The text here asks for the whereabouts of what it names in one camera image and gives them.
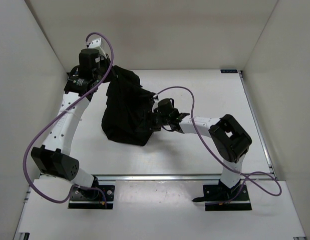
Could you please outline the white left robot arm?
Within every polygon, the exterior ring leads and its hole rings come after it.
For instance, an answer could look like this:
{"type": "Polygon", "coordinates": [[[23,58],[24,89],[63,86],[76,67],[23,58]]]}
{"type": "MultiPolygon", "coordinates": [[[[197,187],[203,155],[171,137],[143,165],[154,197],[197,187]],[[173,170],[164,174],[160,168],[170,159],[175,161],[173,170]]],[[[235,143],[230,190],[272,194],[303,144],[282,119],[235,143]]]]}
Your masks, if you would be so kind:
{"type": "Polygon", "coordinates": [[[57,120],[41,147],[34,147],[31,157],[41,173],[82,187],[88,199],[99,194],[94,176],[82,170],[79,161],[70,156],[72,140],[81,117],[91,102],[95,89],[109,67],[110,59],[101,47],[86,48],[79,53],[79,65],[70,72],[57,120]]]}

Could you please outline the black pleated skirt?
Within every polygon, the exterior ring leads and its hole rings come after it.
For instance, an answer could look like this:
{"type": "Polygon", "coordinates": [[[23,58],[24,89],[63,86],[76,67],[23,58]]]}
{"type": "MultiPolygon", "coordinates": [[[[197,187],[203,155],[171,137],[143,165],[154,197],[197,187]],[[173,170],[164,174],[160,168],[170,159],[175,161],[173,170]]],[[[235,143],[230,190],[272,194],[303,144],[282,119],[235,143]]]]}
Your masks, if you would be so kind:
{"type": "Polygon", "coordinates": [[[144,146],[152,135],[151,130],[138,130],[144,113],[154,104],[154,92],[141,86],[140,78],[133,72],[117,65],[113,66],[115,75],[108,76],[109,83],[101,127],[108,140],[144,146]]]}

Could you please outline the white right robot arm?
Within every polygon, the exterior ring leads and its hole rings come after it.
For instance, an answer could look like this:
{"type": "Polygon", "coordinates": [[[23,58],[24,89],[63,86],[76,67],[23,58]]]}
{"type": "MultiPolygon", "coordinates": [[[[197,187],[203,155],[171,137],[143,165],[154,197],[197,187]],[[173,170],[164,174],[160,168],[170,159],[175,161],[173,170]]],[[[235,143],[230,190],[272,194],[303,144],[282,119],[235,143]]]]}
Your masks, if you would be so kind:
{"type": "Polygon", "coordinates": [[[159,100],[155,97],[152,103],[152,108],[143,113],[137,131],[158,132],[170,127],[170,132],[199,134],[211,138],[224,164],[218,183],[219,195],[224,200],[231,200],[236,196],[242,162],[252,144],[251,137],[237,120],[230,114],[221,118],[206,118],[179,112],[172,98],[159,100]]]}

